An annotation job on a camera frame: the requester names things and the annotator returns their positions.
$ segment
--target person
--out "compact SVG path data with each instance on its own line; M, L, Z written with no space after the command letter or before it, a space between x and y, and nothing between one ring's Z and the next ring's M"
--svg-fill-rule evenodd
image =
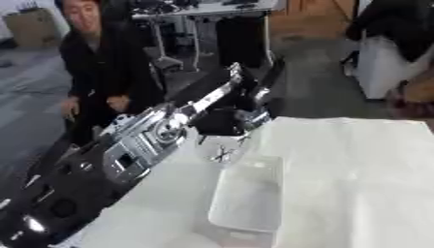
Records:
M60 46L72 88L62 103L71 143L93 140L119 113L137 114L164 101L134 28L103 22L99 0L56 0L71 25Z

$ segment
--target white bin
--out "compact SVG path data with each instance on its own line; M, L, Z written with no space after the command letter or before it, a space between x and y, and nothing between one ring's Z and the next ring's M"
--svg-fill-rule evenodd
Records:
M227 231L222 247L269 248L282 215L283 161L246 158L222 170L208 219Z

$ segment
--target white cabinet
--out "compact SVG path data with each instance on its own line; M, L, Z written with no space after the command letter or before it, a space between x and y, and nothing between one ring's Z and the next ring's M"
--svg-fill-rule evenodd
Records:
M361 13L372 0L360 0ZM416 62L406 61L396 44L383 37L363 39L356 77L367 99L383 99L402 80L411 79L427 70L433 55L428 50Z

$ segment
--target black bag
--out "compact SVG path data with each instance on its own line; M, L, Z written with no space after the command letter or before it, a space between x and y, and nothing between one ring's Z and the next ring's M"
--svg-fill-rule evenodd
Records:
M217 22L220 64L239 62L250 68L261 67L264 60L264 17L224 18Z

